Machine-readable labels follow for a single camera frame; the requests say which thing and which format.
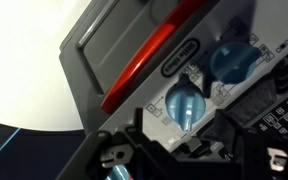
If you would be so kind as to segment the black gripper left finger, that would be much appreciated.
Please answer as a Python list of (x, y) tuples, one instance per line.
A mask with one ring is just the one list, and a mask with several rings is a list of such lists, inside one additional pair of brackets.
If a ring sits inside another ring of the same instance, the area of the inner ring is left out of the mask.
[(124, 166), (132, 180), (186, 178), (184, 163), (144, 134), (143, 118), (143, 109), (136, 108), (131, 125), (88, 135), (56, 180), (105, 180), (117, 166)]

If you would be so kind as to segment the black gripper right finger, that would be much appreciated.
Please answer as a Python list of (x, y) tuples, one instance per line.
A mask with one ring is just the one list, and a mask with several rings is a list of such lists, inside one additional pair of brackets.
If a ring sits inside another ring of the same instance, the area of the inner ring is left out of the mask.
[(198, 180), (288, 180), (288, 80), (261, 79), (197, 132)]

